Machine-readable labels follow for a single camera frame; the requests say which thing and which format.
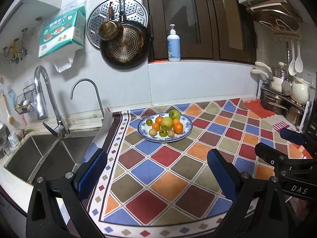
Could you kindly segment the yellow green pear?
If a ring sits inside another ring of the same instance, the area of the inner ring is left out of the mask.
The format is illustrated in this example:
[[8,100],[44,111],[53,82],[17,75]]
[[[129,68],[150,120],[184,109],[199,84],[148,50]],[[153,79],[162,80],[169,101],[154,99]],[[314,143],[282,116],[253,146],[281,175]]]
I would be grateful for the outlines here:
[[161,122],[161,128],[163,130],[170,130],[173,128],[173,120],[170,117],[164,117]]

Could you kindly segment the green apple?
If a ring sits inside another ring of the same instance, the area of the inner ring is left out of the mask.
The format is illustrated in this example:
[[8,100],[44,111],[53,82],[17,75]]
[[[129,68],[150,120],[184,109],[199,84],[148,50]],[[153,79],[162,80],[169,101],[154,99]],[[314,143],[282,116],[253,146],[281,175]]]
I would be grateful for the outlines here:
[[174,120],[174,119],[180,119],[181,117],[181,113],[178,110],[171,110],[169,112],[169,117]]

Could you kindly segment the small orange tangerine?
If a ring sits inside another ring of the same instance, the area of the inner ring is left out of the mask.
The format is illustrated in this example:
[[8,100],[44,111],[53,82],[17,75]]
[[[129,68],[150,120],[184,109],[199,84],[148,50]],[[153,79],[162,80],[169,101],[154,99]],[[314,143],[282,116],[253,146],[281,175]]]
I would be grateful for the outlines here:
[[159,131],[161,129],[160,125],[158,123],[152,124],[152,129],[155,129],[156,131]]

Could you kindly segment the orange tangerine with stem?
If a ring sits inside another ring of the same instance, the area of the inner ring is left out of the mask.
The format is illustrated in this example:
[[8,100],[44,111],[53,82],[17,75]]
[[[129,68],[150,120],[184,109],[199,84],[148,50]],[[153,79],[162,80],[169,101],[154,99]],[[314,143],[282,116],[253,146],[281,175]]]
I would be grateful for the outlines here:
[[161,125],[162,119],[163,119],[162,116],[158,116],[158,117],[155,119],[155,122],[156,122],[157,124]]

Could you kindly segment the green persimmon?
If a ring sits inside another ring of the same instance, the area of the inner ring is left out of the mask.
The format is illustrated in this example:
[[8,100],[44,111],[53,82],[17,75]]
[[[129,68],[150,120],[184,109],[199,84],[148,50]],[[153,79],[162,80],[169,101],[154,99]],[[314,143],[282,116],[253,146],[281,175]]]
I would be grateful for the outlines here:
[[166,130],[163,130],[163,129],[159,130],[160,137],[166,137],[167,135],[168,135],[168,132]]
[[151,126],[152,124],[153,124],[152,119],[147,119],[147,120],[146,120],[146,125],[147,125],[147,126]]

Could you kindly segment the large orange tangerine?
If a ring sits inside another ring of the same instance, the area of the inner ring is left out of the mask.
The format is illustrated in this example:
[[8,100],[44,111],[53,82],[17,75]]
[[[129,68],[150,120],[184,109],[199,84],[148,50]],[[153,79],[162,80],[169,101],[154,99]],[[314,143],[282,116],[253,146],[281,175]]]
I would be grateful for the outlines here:
[[176,118],[176,119],[173,120],[173,125],[176,124],[176,123],[179,123],[179,122],[180,121]]

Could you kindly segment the white ceramic jug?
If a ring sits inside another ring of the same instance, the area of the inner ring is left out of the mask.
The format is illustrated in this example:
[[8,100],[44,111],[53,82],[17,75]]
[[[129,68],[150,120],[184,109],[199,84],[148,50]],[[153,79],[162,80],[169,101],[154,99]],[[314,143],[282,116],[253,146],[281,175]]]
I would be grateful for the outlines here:
[[310,87],[311,83],[294,76],[291,82],[292,84],[292,94],[290,95],[291,99],[296,103],[305,106],[307,101],[310,99]]

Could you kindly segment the steel spatula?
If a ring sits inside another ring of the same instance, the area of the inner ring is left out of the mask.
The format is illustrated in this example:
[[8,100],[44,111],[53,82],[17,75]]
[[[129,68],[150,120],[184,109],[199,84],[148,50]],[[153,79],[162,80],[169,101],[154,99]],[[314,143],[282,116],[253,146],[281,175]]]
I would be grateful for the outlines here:
[[[287,39],[285,40],[285,47],[286,47],[286,56],[287,56],[286,69],[288,69],[288,65],[290,63],[290,51],[289,51],[289,44]],[[282,83],[282,93],[286,96],[292,95],[292,87],[288,79],[284,80]]]

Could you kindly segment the white ladle spoon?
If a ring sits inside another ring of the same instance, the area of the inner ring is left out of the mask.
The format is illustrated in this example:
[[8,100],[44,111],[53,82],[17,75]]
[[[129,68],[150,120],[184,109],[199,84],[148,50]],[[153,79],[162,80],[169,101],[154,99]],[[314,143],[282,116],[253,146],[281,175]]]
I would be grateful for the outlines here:
[[294,49],[294,41],[291,40],[291,61],[288,65],[288,73],[291,76],[295,76],[296,75],[296,70],[295,70],[295,49]]

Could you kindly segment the white rice spoon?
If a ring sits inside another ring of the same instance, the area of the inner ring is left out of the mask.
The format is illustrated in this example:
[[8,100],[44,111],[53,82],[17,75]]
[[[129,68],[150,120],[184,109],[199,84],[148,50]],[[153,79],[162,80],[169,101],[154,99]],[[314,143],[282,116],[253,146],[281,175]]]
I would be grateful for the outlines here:
[[295,60],[295,70],[298,73],[302,73],[303,69],[304,69],[304,64],[303,64],[303,60],[301,58],[301,49],[300,49],[300,42],[299,40],[297,41],[297,57]]

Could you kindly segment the colourful diamond pattern table mat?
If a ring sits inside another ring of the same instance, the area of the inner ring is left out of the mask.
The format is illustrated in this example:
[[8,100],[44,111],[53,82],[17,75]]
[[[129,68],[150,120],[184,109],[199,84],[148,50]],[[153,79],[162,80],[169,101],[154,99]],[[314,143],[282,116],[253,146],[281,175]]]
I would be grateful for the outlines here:
[[290,158],[307,158],[303,147],[279,136],[286,123],[270,124],[239,99],[176,104],[188,117],[191,133],[176,142],[144,139],[137,127],[171,106],[147,107],[113,114],[105,141],[107,164],[87,204],[87,211],[107,237],[195,237],[217,228],[231,201],[221,192],[207,165],[216,148],[240,172],[258,179],[273,167],[256,156],[262,142]]

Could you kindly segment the white blue pump bottle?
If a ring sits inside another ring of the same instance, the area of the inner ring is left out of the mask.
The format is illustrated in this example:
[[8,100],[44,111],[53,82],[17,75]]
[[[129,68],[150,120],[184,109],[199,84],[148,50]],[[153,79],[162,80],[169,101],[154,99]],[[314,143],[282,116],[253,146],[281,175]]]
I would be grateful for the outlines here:
[[167,36],[168,60],[180,61],[180,37],[176,34],[175,24],[170,24],[170,34]]

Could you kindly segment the copper strainer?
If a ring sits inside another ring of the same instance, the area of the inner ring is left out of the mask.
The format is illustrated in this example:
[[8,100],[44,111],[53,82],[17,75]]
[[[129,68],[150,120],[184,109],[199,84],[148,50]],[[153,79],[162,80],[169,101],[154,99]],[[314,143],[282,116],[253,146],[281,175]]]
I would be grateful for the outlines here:
[[144,41],[142,33],[131,27],[124,27],[123,34],[116,40],[102,42],[106,55],[119,63],[128,63],[140,55]]

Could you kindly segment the white handled pot stack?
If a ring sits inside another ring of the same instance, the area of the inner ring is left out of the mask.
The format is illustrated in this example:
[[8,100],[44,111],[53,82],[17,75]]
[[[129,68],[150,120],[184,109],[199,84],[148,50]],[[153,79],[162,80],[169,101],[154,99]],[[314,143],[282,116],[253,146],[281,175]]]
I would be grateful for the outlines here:
[[252,74],[263,75],[269,81],[269,87],[278,93],[282,92],[282,83],[287,80],[287,71],[281,67],[270,67],[263,62],[256,61]]

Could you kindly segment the dark wooden window frame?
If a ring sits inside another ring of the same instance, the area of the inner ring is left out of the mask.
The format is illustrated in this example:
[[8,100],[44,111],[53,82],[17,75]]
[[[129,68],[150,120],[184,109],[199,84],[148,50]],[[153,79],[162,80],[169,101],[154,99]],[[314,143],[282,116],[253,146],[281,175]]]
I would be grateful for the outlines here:
[[167,36],[174,24],[182,59],[254,63],[252,16],[238,0],[142,0],[149,14],[153,46],[149,59],[168,58]]

